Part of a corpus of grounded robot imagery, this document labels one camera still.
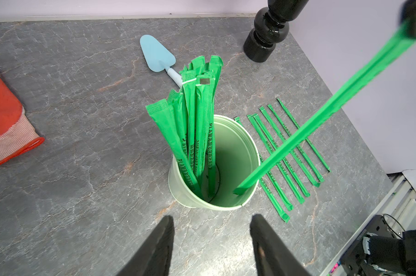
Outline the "light green metal cup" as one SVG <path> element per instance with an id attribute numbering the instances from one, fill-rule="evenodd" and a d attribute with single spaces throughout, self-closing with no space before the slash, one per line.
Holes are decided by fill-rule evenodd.
<path id="1" fill-rule="evenodd" d="M 208 171 L 204 171 L 203 197 L 199 198 L 185 184 L 175 158 L 168 174 L 168 186 L 174 199 L 188 208 L 230 211 L 243 207 L 254 195 L 255 181 L 241 195 L 233 193 L 250 173 L 260 166 L 259 152 L 254 140 L 243 126 L 231 118 L 215 115 L 216 193 L 208 195 Z"/>

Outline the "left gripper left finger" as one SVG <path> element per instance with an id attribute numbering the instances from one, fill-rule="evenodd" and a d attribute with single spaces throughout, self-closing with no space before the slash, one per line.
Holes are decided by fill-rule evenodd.
<path id="1" fill-rule="evenodd" d="M 117 276 L 168 276 L 174 235 L 172 216 L 164 216 Z"/>

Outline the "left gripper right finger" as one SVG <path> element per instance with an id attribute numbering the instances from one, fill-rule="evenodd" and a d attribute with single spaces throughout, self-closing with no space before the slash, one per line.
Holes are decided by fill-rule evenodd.
<path id="1" fill-rule="evenodd" d="M 250 235 L 259 276 L 309 276 L 261 214 L 252 216 Z"/>

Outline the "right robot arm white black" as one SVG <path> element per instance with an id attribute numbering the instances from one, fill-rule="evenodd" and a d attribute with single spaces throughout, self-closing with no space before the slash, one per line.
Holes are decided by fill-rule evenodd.
<path id="1" fill-rule="evenodd" d="M 356 88 L 363 88 L 416 42 L 416 1 L 406 1 L 400 27 L 387 44 L 357 74 Z M 340 262 L 349 276 L 383 276 L 392 273 L 416 276 L 416 230 L 398 236 L 375 215 L 343 253 Z"/>

